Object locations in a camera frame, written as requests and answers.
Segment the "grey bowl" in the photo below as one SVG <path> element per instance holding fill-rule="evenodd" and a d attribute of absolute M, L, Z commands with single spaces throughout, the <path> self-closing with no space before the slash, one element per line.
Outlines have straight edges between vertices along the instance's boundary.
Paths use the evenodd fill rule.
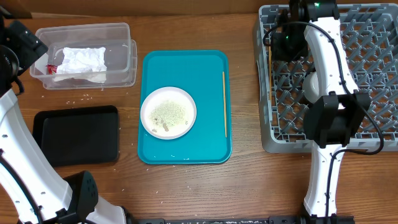
<path fill-rule="evenodd" d="M 315 103 L 319 99 L 319 84 L 316 72 L 309 73 L 302 85 L 304 96 L 310 103 Z"/>

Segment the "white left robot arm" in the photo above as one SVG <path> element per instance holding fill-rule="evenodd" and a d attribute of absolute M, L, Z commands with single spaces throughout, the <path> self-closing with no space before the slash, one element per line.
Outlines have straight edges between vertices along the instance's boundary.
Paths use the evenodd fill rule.
<path fill-rule="evenodd" d="M 124 208 L 99 196 L 88 171 L 60 177 L 45 158 L 22 117 L 19 80 L 47 46 L 14 20 L 1 25 L 1 185 L 12 199 L 19 223 L 135 223 Z"/>

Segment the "white napkin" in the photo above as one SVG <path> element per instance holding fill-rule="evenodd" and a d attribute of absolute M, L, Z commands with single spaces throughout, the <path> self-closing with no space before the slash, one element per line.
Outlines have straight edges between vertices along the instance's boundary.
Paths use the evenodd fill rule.
<path fill-rule="evenodd" d="M 53 80 L 74 78 L 94 83 L 105 83 L 107 66 L 104 61 L 106 48 L 63 49 L 63 62 L 57 66 Z"/>

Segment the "red snack wrapper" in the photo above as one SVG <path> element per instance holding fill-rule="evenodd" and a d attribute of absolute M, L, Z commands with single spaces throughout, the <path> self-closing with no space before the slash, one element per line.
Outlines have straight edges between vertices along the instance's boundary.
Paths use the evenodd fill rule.
<path fill-rule="evenodd" d="M 46 69 L 47 69 L 47 73 L 49 75 L 54 75 L 54 74 L 57 73 L 57 66 L 56 65 L 47 64 L 46 65 Z"/>

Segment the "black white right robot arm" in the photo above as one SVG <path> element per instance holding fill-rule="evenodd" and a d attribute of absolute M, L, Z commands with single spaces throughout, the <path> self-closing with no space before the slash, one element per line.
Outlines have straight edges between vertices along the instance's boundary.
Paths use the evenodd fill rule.
<path fill-rule="evenodd" d="M 291 62 L 312 54 L 315 66 L 303 83 L 312 104 L 305 112 L 303 131 L 313 143 L 304 213 L 297 223 L 354 223 L 353 217 L 336 214 L 335 198 L 344 154 L 365 154 L 348 148 L 364 118 L 380 139 L 374 153 L 384 147 L 384 136 L 368 113 L 371 97 L 359 91 L 346 63 L 340 25 L 335 1 L 290 1 L 262 39 L 271 60 Z"/>

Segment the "wooden chopstick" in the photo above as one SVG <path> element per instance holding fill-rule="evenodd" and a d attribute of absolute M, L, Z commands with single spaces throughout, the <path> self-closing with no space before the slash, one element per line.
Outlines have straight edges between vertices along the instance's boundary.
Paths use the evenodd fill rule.
<path fill-rule="evenodd" d="M 272 51 L 268 46 L 269 98 L 272 99 Z"/>
<path fill-rule="evenodd" d="M 224 117 L 224 136 L 228 137 L 227 130 L 227 117 L 226 117 L 226 83 L 225 83 L 225 72 L 222 72 L 222 81 L 223 81 L 223 117 Z"/>

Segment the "large white plate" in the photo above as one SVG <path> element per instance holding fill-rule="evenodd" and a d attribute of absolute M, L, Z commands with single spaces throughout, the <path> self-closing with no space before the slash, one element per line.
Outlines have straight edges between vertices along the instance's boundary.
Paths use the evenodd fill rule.
<path fill-rule="evenodd" d="M 171 140 L 182 137 L 193 127 L 197 107 L 183 89 L 167 86 L 150 93 L 141 105 L 140 119 L 153 137 Z"/>

